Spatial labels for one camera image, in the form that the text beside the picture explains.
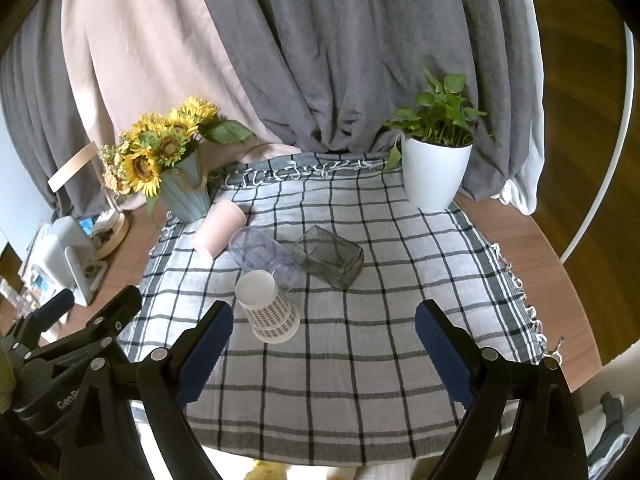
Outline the houndstooth paper cup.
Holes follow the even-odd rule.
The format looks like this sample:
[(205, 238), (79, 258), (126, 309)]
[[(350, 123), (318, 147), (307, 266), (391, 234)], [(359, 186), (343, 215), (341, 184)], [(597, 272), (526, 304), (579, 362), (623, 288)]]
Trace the houndstooth paper cup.
[(274, 279), (263, 270), (243, 274), (235, 284), (235, 298), (254, 335), (265, 344), (283, 344), (299, 329), (300, 314)]

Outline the pink cup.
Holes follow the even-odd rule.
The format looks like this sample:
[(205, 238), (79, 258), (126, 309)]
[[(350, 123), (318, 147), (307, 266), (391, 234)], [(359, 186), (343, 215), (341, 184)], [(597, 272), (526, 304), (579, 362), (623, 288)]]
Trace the pink cup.
[(193, 235), (196, 252), (217, 258), (229, 245), (232, 236), (246, 225), (244, 211), (231, 200), (221, 200), (210, 207), (202, 224)]

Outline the clear plastic cup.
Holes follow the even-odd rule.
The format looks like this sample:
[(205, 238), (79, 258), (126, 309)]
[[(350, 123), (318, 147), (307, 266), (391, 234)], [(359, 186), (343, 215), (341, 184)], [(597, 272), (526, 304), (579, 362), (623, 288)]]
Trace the clear plastic cup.
[(266, 271), (284, 292), (303, 281), (303, 270), (284, 247), (254, 226), (244, 226), (234, 233), (229, 252), (244, 272)]

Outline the grey square glass cup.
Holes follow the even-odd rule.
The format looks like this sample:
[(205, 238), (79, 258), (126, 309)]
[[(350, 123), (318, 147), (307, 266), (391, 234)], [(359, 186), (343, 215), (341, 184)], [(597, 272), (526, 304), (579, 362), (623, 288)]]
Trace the grey square glass cup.
[(363, 268), (363, 249), (332, 231), (313, 226), (293, 246), (302, 269), (338, 290), (349, 289)]

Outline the white grey cloth pile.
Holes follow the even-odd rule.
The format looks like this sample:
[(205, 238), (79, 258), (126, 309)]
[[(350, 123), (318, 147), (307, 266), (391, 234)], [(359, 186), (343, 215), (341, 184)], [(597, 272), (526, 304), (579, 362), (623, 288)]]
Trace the white grey cloth pile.
[(639, 430), (639, 409), (626, 410), (621, 393), (606, 392), (600, 404), (579, 415), (589, 479), (603, 479)]

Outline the white box appliance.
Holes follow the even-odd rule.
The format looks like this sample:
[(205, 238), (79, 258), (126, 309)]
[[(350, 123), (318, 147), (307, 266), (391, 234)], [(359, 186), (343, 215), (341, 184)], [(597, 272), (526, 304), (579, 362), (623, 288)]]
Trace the white box appliance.
[(45, 295), (69, 289), (75, 304), (88, 307), (100, 288), (107, 263), (96, 258), (93, 241), (72, 217), (41, 222), (21, 267), (23, 282), (44, 285)]

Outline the yellow trousers leg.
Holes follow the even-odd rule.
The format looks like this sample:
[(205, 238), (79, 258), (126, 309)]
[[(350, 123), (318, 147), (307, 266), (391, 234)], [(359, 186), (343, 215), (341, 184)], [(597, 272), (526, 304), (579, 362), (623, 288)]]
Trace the yellow trousers leg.
[(254, 460), (253, 469), (244, 477), (245, 480), (286, 480), (290, 465), (268, 460)]

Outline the sunflower bouquet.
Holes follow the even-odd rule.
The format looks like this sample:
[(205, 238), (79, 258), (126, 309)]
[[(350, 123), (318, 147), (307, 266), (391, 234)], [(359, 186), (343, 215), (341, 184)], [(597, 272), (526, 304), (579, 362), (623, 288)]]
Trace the sunflower bouquet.
[(167, 177), (188, 178), (179, 165), (202, 144), (238, 144), (252, 136), (247, 126), (222, 116), (216, 104), (190, 96), (166, 114), (141, 115), (114, 145), (101, 146), (102, 179), (113, 194), (140, 194), (154, 206)]

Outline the teal ribbed vase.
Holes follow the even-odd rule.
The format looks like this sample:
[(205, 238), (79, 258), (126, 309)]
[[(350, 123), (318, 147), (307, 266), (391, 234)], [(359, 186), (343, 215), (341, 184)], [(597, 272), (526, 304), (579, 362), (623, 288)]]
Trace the teal ribbed vase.
[(160, 199), (183, 223), (198, 221), (209, 211), (207, 174), (200, 155), (195, 151), (162, 173)]

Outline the checked grey tablecloth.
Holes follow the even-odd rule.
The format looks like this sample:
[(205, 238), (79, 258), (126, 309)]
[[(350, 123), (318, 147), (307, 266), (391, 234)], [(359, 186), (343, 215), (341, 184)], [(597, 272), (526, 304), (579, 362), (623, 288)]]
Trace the checked grey tablecloth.
[(547, 341), (520, 281), (457, 206), (426, 214), (381, 155), (299, 154), (212, 172), (213, 200), (291, 247), (313, 226), (356, 243), (363, 268), (340, 292), (305, 276), (288, 295), (294, 337), (264, 344), (243, 312), (186, 417), (228, 453), (302, 465), (360, 466), (434, 456), (464, 409), (414, 329), (431, 299), (454, 325), (506, 359), (536, 363)]

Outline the white plant pot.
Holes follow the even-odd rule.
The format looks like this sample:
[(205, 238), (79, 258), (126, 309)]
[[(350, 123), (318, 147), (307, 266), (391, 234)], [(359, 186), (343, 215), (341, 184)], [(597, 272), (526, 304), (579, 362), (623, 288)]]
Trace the white plant pot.
[(401, 165), (408, 201), (423, 212), (445, 210), (460, 188), (472, 146), (448, 148), (405, 136)]

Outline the green pothos plant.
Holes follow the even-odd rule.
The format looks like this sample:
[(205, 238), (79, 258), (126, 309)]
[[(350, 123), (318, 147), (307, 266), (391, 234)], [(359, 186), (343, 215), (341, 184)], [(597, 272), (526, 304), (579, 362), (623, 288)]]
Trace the green pothos plant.
[(416, 94), (414, 107), (396, 108), (384, 126), (399, 131), (407, 140), (441, 148), (467, 148), (480, 140), (477, 124), (487, 113), (463, 95), (466, 75), (446, 74), (438, 80), (426, 68), (423, 75), (430, 90)]

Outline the pink curtain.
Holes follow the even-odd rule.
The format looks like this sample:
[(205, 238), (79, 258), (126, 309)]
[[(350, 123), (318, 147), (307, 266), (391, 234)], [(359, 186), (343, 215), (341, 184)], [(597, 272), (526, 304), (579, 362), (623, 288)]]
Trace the pink curtain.
[(204, 0), (62, 0), (61, 18), (70, 88), (96, 145), (195, 96), (253, 133), (206, 144), (205, 170), (296, 153), (258, 118)]

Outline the grey curtain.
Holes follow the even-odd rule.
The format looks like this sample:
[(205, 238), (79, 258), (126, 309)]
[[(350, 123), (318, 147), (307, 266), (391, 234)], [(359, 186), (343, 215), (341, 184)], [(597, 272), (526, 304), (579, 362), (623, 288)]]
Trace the grey curtain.
[[(544, 110), (533, 0), (204, 0), (258, 118), (285, 144), (373, 153), (384, 128), (423, 88), (423, 70), (462, 73), (487, 113), (464, 175), (473, 200), (531, 214), (544, 166)], [(1, 110), (17, 157), (61, 216), (105, 207), (84, 170), (48, 180), (91, 142), (63, 52), (62, 0), (1, 0)]]

